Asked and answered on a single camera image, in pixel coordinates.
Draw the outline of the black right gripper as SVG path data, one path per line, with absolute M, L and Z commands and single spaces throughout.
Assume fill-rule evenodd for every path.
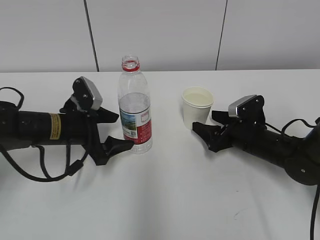
M 207 125 L 200 122 L 192 123 L 192 131 L 195 132 L 208 146 L 212 152 L 232 147 L 245 149 L 252 143 L 257 134 L 266 129 L 266 120 L 264 118 L 249 120 L 233 120 L 227 111 L 213 110 L 211 118 L 224 125 Z

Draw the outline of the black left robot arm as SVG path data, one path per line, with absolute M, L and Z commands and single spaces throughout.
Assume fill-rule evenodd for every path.
M 93 116 L 70 110 L 61 113 L 20 111 L 14 103 L 0 103 L 0 143 L 5 150 L 30 146 L 81 145 L 97 166 L 130 150 L 134 142 L 108 136 L 100 141 L 98 124 L 114 123 L 118 114 L 100 108 Z

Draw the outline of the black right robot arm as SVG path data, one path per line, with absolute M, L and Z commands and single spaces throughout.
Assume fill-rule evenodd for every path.
M 193 122 L 192 130 L 212 152 L 238 148 L 283 168 L 296 182 L 314 186 L 320 183 L 320 121 L 314 125 L 301 120 L 311 131 L 303 138 L 289 136 L 288 122 L 277 133 L 267 129 L 264 115 L 259 117 L 229 117 L 227 112 L 213 111 L 211 116 L 219 125 Z

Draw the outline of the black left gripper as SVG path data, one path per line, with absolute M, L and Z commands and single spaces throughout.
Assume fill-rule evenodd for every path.
M 102 144 L 98 124 L 115 123 L 119 115 L 103 107 L 98 110 L 80 111 L 68 99 L 59 110 L 61 133 L 59 140 L 71 145 L 81 145 L 97 166 L 105 165 L 109 157 L 132 149 L 134 142 L 108 136 Z

